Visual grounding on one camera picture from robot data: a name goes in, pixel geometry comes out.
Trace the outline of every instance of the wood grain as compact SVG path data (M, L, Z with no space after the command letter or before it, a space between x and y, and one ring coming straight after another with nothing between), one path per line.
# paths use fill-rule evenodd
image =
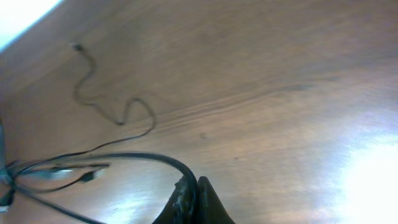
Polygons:
M43 159L143 131L118 114L131 96L155 110L149 136L103 151L150 151L209 177L236 223L344 223L352 154L397 134L396 1L69 0L0 55L7 159ZM104 178L45 198L107 223L150 223L180 174L114 161ZM75 223L18 197L5 223Z

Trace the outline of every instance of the brown wooden floor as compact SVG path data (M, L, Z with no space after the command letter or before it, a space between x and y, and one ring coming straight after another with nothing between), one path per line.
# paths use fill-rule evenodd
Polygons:
M159 125L103 149L150 151L209 177L236 223L346 223L353 155L398 134L397 1L69 0L0 55L7 159L43 159L137 134L72 100L121 114L140 96ZM150 223L180 174L115 161L104 177L45 198L106 223ZM21 196L5 223L77 223Z

